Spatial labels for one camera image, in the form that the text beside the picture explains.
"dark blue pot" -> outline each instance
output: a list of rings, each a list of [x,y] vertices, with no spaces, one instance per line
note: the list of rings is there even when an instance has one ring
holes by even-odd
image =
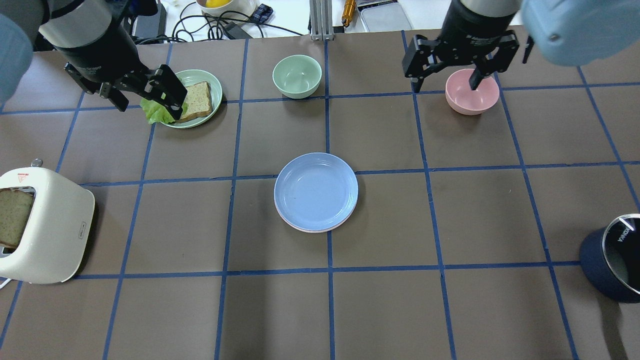
[[[640,302],[640,293],[614,273],[611,268],[611,259],[607,259],[605,256],[605,248],[612,246],[611,244],[617,245],[618,241],[617,234],[614,234],[613,237],[610,236],[609,239],[606,236],[613,223],[609,227],[589,234],[582,242],[580,247],[582,271],[593,286],[609,298],[618,302]]]

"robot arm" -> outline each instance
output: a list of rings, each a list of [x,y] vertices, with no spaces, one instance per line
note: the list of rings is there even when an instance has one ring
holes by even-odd
[[[8,44],[0,49],[20,47],[22,54],[16,60],[15,53],[0,53],[0,63],[14,68],[4,72],[12,76],[3,76],[0,88],[8,90],[0,92],[0,101],[13,94],[26,71],[31,61],[31,43],[26,51],[26,42],[33,41],[36,29],[69,61],[65,70],[85,92],[98,92],[120,111],[129,104],[122,91],[134,92],[180,118],[187,90],[169,66],[152,70],[140,62],[136,46],[104,0],[28,1],[33,7],[0,0],[0,27],[14,34],[0,40]]]
[[[535,40],[542,55],[558,65],[606,58],[640,37],[638,0],[452,0],[440,36],[429,40],[416,35],[404,54],[404,76],[413,91],[448,66],[475,64],[469,79],[473,90],[493,72],[506,71],[519,47],[507,30],[518,10],[531,34],[527,45]]]

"lettuce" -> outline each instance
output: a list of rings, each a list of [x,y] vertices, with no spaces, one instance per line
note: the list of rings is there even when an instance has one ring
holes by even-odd
[[[175,122],[169,111],[167,111],[164,106],[158,104],[153,100],[147,100],[142,98],[140,101],[140,106],[142,107],[142,111],[145,112],[145,116],[149,121],[149,124],[153,124],[155,122],[162,122],[163,124],[171,124]],[[187,102],[182,104],[182,113],[187,111]]]

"bread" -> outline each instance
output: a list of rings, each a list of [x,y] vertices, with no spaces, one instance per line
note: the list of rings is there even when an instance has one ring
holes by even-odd
[[[27,226],[33,196],[20,190],[0,189],[0,245],[16,248]]]
[[[211,88],[209,83],[201,81],[194,85],[187,86],[187,97],[184,99],[187,103],[187,111],[185,111],[180,120],[176,122],[185,122],[193,120],[197,117],[204,117],[213,111],[211,106]]]

